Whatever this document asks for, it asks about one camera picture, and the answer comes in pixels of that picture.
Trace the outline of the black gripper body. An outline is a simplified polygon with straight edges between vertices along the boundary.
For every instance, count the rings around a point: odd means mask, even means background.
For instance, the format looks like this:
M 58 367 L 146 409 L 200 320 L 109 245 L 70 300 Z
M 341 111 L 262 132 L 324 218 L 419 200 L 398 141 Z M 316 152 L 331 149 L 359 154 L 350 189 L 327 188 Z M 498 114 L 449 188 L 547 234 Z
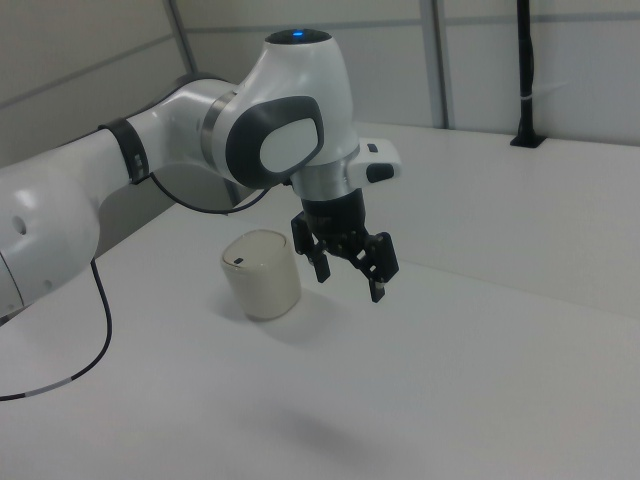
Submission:
M 355 237 L 368 234 L 361 189 L 333 200 L 302 200 L 301 203 L 313 237 L 323 242 L 334 256 L 351 256 Z

